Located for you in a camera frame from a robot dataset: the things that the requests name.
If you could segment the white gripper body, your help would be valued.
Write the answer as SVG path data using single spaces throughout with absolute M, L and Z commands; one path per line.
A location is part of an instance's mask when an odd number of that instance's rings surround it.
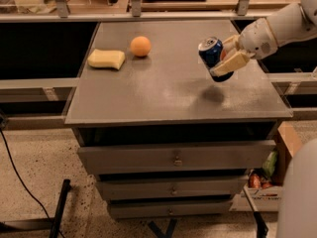
M 278 49 L 273 32 L 265 18 L 257 19 L 248 25 L 240 34 L 239 47 L 252 59 L 262 60 Z

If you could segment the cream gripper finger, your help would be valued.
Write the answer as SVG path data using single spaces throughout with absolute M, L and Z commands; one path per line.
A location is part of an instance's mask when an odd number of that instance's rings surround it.
M 227 56 L 231 56 L 240 50 L 239 36 L 233 35 L 223 42 L 223 50 Z
M 213 76 L 223 76 L 246 66 L 249 60 L 250 56 L 244 51 L 223 51 L 220 54 L 220 61 L 210 69 L 210 72 Z

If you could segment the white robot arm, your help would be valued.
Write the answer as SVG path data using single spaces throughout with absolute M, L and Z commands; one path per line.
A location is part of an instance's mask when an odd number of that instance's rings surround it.
M 300 0 L 248 25 L 224 42 L 215 76 L 264 59 L 289 43 L 317 37 L 317 0 Z M 276 238 L 317 238 L 317 140 L 303 145 L 289 163 L 279 205 Z

